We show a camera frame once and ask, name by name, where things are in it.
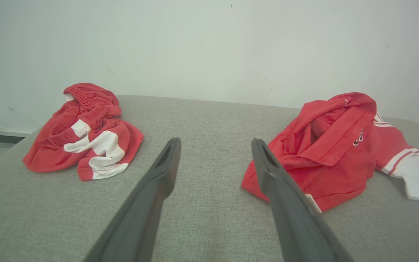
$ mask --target red jacket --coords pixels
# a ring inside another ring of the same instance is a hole
[[[419,155],[380,118],[374,100],[361,93],[306,103],[268,146],[322,211],[362,193],[375,168],[392,174],[401,157]],[[253,161],[242,187],[269,201],[259,189]]]
[[[43,126],[23,162],[35,172],[58,171],[78,163],[82,181],[122,172],[132,161],[143,134],[117,119],[116,96],[91,83],[64,90],[67,102]]]

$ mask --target clothing tag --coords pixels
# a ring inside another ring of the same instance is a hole
[[[321,211],[321,209],[319,208],[318,204],[316,204],[315,199],[313,198],[312,195],[310,194],[305,194],[306,198],[308,198],[308,200],[311,202],[311,204],[313,204],[313,207],[315,207],[316,211],[318,211],[319,213],[322,213],[323,211]]]

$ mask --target gray fabric surface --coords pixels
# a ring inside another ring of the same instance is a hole
[[[251,139],[269,142],[298,109],[118,96],[143,134],[131,165],[81,182],[76,168],[37,174],[22,163],[35,134],[0,156],[0,261],[85,257],[168,139],[182,140],[176,188],[166,199],[153,259],[278,261],[269,204],[240,188]],[[419,124],[386,118],[419,148]],[[367,188],[323,215],[356,261],[419,261],[419,201],[402,180],[376,173]]]

